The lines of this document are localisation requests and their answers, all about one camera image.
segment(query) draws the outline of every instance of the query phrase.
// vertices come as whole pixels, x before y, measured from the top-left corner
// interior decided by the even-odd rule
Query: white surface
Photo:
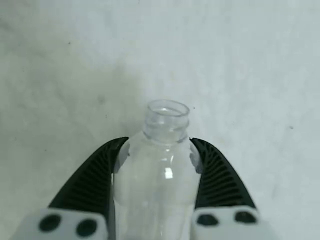
[[[0,238],[100,145],[138,132],[158,98],[191,108],[190,135],[226,155],[282,239],[320,236],[319,12],[317,0],[2,0]]]
[[[41,221],[49,215],[59,215],[61,221],[56,229],[43,232],[39,228]],[[92,235],[81,237],[77,228],[85,220],[94,220],[96,230]],[[100,214],[81,211],[41,209],[32,212],[23,219],[10,240],[106,240],[108,239],[107,224]]]

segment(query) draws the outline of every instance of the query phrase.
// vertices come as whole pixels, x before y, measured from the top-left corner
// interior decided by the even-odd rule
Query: black gripper pad
[[[191,140],[198,149],[203,172],[195,208],[249,206],[256,208],[244,183],[225,156],[210,143]]]

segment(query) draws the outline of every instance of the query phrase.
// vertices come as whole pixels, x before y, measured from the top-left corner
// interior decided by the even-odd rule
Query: bottle mouth
[[[177,101],[172,100],[155,100],[148,104],[148,109],[160,116],[180,118],[188,116],[190,109]]]

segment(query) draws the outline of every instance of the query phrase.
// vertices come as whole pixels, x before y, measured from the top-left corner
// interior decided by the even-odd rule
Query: plastic bottle
[[[149,103],[143,132],[122,147],[113,176],[116,240],[188,239],[202,169],[189,112],[175,101]]]

